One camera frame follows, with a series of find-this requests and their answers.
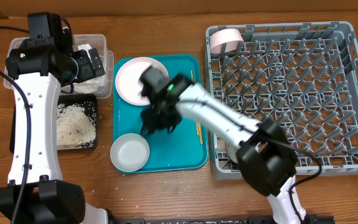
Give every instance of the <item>pink bowl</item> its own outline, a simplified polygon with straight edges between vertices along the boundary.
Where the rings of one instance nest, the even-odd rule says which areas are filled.
[[[237,29],[224,29],[209,38],[209,49],[211,54],[220,54],[224,43],[226,43],[225,52],[229,52],[236,50],[241,42],[244,43],[244,40]]]

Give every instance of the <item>white bowl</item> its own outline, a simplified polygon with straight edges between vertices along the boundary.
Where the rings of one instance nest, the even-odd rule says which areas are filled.
[[[237,29],[223,29],[209,38],[211,54],[220,54],[223,44],[226,43],[225,52],[236,50],[240,43],[244,43],[240,31]]]
[[[118,95],[126,102],[137,105],[149,105],[150,101],[147,97],[142,97],[140,92],[143,89],[143,84],[139,82],[139,78],[148,68],[153,66],[158,68],[166,77],[168,77],[167,69],[161,62],[154,58],[137,57],[127,61],[117,72],[116,76],[116,90]]]
[[[120,136],[114,141],[110,150],[112,164],[124,172],[134,172],[142,168],[149,155],[149,144],[138,134]]]

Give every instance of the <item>dish rack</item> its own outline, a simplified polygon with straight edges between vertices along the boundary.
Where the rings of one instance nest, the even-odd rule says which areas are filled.
[[[211,54],[209,38],[235,28],[244,43]],[[358,174],[358,45],[348,22],[212,26],[206,30],[207,90],[232,109],[272,118],[292,146],[312,152],[323,175]],[[209,133],[211,172],[240,179],[227,144]],[[298,155],[298,174],[318,166]]]

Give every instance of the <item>black container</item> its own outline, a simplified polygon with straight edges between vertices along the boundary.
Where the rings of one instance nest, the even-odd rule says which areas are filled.
[[[90,142],[89,147],[76,147],[74,149],[94,149],[98,145],[98,101],[96,99],[96,96],[92,93],[88,94],[76,94],[76,95],[62,95],[59,96],[58,99],[58,106],[64,105],[64,107],[68,107],[74,104],[81,105],[82,108],[84,108],[84,114],[89,117],[95,125],[96,129],[96,135],[95,139]],[[9,150],[13,153],[14,152],[14,146],[15,146],[15,115],[16,115],[16,108],[14,108],[13,111],[13,122],[12,122],[12,131],[11,131],[11,142],[9,146]],[[66,151],[66,150],[72,150],[72,149],[61,149],[59,151]]]

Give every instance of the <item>wooden surface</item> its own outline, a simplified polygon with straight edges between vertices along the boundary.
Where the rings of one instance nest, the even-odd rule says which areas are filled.
[[[124,57],[188,53],[199,60],[200,66],[209,26],[300,21],[349,21],[358,40],[358,12],[69,18],[76,34],[104,34],[115,62]],[[27,28],[27,21],[0,20],[0,26]],[[22,36],[0,30],[1,70],[11,40]],[[111,103],[112,98],[99,101],[99,145],[95,150],[58,154],[64,180],[80,185],[88,203],[109,208],[118,218],[239,218],[271,214],[266,198],[243,180],[214,179],[209,162],[199,170],[120,174],[109,158]],[[12,162],[9,138],[13,106],[13,93],[3,87],[0,77],[0,187],[6,186]],[[337,223],[358,223],[358,176],[321,177],[299,186],[298,193],[310,214],[334,215]],[[0,214],[0,223],[9,222]]]
[[[73,16],[144,16],[172,14],[358,11],[354,0],[0,0],[0,18],[48,11]]]

